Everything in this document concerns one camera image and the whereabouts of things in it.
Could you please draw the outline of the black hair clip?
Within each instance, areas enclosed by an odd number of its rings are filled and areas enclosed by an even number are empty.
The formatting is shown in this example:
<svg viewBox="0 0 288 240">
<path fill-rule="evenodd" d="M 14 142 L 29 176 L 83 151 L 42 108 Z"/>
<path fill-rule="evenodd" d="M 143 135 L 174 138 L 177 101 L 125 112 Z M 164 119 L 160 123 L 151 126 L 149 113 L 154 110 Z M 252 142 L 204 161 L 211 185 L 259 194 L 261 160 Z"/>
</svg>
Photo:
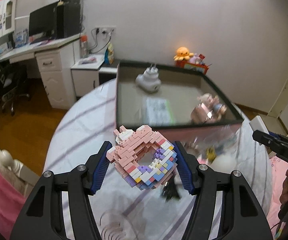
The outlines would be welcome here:
<svg viewBox="0 0 288 240">
<path fill-rule="evenodd" d="M 161 193 L 161 197 L 165 198 L 165 201 L 168 202 L 171 199 L 180 200 L 181 196 L 178 192 L 178 187 L 175 183 L 175 174 L 172 173 L 169 180 L 165 183 L 164 188 Z"/>
</svg>

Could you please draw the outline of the clear plastic packaged box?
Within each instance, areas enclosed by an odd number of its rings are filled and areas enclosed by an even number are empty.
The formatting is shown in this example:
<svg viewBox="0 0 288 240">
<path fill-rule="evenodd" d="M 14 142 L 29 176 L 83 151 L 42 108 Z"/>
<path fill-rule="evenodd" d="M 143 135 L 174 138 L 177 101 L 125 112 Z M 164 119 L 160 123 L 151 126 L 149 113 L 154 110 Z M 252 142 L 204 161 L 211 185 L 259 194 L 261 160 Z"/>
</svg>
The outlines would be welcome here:
<svg viewBox="0 0 288 240">
<path fill-rule="evenodd" d="M 175 124 L 169 100 L 151 96 L 144 97 L 142 100 L 142 121 L 151 127 Z"/>
</svg>

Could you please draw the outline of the wall power outlet strip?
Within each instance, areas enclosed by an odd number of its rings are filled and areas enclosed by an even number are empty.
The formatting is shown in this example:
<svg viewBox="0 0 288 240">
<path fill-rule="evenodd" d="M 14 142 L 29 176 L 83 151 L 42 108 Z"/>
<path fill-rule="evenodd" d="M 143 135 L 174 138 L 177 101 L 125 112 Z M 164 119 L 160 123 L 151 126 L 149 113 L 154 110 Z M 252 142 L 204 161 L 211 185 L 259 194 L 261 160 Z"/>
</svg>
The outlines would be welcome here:
<svg viewBox="0 0 288 240">
<path fill-rule="evenodd" d="M 115 25 L 95 26 L 100 34 L 112 34 L 116 30 Z"/>
</svg>

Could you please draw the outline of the white bed post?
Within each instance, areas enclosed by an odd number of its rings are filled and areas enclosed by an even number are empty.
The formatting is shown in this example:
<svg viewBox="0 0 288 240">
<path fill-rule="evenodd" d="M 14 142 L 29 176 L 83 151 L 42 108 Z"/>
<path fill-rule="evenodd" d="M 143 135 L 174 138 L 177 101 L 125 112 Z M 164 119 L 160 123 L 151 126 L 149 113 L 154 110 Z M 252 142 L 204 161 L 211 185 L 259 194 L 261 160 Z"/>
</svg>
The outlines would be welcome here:
<svg viewBox="0 0 288 240">
<path fill-rule="evenodd" d="M 24 163 L 17 159 L 13 159 L 11 154 L 6 150 L 1 151 L 0 162 L 4 167 L 11 170 L 11 172 L 13 172 L 18 178 L 31 186 L 35 186 L 40 178 L 35 172 L 24 165 Z"/>
</svg>

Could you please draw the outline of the orange octopus plush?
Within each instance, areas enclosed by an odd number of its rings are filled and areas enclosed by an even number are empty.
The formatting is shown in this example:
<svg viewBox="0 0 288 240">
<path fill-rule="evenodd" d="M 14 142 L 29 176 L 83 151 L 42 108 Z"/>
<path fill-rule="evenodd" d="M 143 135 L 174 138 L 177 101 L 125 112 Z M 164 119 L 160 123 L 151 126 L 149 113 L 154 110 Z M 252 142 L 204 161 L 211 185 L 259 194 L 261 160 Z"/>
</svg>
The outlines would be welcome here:
<svg viewBox="0 0 288 240">
<path fill-rule="evenodd" d="M 177 49 L 174 61 L 188 61 L 193 55 L 194 53 L 191 53 L 188 48 L 180 47 Z"/>
</svg>

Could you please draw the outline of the blue yellow card box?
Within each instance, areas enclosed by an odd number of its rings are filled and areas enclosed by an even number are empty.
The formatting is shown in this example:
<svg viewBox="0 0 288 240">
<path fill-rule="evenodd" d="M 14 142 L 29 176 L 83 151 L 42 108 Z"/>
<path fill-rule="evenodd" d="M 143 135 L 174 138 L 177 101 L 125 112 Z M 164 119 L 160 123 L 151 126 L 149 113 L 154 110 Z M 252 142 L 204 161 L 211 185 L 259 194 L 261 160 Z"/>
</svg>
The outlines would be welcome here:
<svg viewBox="0 0 288 240">
<path fill-rule="evenodd" d="M 206 149 L 206 157 L 210 163 L 212 163 L 216 159 L 217 154 L 216 154 L 216 150 L 213 146 L 208 147 Z"/>
</svg>

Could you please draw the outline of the white power adapter plug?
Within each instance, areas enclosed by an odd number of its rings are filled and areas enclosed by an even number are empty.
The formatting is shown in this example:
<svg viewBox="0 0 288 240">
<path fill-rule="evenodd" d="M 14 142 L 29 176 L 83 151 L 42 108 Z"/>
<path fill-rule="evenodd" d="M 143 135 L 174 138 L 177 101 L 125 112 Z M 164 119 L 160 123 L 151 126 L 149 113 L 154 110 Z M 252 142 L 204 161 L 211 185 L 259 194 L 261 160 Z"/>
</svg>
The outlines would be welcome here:
<svg viewBox="0 0 288 240">
<path fill-rule="evenodd" d="M 156 93 L 161 87 L 159 70 L 156 64 L 151 64 L 143 74 L 139 74 L 135 80 L 136 85 L 147 93 Z"/>
</svg>

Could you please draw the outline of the black computer tower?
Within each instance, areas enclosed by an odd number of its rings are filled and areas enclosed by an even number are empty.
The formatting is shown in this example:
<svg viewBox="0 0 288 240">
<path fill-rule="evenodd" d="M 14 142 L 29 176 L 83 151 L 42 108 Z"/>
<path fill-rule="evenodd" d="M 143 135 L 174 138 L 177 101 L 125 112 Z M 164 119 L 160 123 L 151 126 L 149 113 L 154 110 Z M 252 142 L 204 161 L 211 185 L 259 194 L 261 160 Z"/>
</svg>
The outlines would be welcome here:
<svg viewBox="0 0 288 240">
<path fill-rule="evenodd" d="M 57 39 L 71 37 L 79 34 L 80 4 L 64 3 L 55 10 L 55 35 Z"/>
</svg>

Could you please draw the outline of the pink donut brick model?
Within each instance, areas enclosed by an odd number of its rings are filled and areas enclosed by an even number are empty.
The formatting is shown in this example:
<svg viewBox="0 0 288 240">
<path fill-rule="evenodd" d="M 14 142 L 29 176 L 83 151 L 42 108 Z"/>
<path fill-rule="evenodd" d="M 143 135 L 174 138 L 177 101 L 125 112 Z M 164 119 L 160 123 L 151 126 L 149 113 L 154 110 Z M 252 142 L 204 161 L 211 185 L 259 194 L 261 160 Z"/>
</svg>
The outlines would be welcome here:
<svg viewBox="0 0 288 240">
<path fill-rule="evenodd" d="M 136 130 L 121 126 L 114 130 L 116 145 L 106 157 L 131 186 L 140 190 L 164 185 L 177 168 L 174 145 L 148 125 Z"/>
</svg>

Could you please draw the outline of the white hutch cabinet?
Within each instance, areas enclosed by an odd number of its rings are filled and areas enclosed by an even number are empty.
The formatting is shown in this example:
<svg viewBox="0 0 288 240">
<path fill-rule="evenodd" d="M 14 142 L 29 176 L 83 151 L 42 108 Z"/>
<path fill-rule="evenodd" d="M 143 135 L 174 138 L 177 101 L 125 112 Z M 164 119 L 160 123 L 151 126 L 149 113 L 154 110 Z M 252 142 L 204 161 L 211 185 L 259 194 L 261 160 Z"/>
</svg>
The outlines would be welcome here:
<svg viewBox="0 0 288 240">
<path fill-rule="evenodd" d="M 0 37 L 15 31 L 16 0 L 0 0 Z"/>
</svg>

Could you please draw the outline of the white small box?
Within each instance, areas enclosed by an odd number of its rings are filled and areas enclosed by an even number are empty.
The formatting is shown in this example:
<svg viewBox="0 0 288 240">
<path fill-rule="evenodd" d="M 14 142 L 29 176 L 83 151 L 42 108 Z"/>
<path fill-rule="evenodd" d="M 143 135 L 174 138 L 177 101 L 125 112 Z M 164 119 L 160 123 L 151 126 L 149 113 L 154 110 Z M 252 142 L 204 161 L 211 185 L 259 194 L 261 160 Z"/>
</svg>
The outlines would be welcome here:
<svg viewBox="0 0 288 240">
<path fill-rule="evenodd" d="M 255 116 L 250 122 L 249 125 L 253 131 L 252 138 L 255 140 L 256 138 L 259 138 L 260 136 L 266 134 L 269 135 L 269 131 L 262 120 L 262 117 L 260 115 Z"/>
</svg>

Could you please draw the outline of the black office chair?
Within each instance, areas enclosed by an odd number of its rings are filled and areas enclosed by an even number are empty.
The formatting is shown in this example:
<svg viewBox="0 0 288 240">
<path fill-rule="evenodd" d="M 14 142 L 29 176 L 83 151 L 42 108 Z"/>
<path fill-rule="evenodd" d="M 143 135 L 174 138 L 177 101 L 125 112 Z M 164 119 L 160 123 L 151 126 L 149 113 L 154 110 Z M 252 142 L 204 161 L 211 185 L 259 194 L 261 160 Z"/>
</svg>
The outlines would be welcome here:
<svg viewBox="0 0 288 240">
<path fill-rule="evenodd" d="M 15 115 L 15 100 L 19 97 L 30 100 L 31 95 L 28 87 L 28 73 L 25 65 L 18 63 L 9 64 L 0 71 L 0 100 L 2 112 L 10 105 L 11 116 Z"/>
</svg>

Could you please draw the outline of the rose gold metal cup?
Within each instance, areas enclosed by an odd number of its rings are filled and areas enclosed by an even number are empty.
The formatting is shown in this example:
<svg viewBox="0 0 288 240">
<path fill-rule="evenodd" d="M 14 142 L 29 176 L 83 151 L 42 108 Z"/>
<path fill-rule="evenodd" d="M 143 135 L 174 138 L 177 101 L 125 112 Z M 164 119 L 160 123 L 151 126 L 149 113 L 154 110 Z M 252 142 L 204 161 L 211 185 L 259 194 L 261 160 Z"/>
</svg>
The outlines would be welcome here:
<svg viewBox="0 0 288 240">
<path fill-rule="evenodd" d="M 199 103 L 191 113 L 192 122 L 195 124 L 204 124 L 214 122 L 212 110 L 204 103 Z"/>
</svg>

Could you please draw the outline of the red cartoon storage box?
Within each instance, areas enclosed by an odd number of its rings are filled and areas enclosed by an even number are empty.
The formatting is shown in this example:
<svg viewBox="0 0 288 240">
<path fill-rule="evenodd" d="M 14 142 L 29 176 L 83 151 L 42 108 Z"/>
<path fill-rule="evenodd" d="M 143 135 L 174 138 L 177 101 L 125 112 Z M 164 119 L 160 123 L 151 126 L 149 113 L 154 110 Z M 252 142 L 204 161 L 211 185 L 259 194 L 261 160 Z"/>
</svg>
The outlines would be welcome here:
<svg viewBox="0 0 288 240">
<path fill-rule="evenodd" d="M 188 61 L 175 61 L 175 66 L 179 68 L 201 72 L 204 75 L 206 75 L 207 71 L 209 70 L 209 66 L 205 64 L 192 64 L 192 63 L 189 63 Z"/>
</svg>

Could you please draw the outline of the white low side cabinet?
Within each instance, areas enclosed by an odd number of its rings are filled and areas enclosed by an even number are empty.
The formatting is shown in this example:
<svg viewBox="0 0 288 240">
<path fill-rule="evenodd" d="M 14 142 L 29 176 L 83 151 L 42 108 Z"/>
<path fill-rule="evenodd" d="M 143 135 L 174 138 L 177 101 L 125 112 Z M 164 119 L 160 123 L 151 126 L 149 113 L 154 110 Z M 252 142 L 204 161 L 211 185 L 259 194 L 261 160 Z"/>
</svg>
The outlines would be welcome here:
<svg viewBox="0 0 288 240">
<path fill-rule="evenodd" d="M 82 97 L 99 86 L 99 69 L 104 55 L 93 54 L 80 59 L 71 67 L 76 97 Z"/>
</svg>

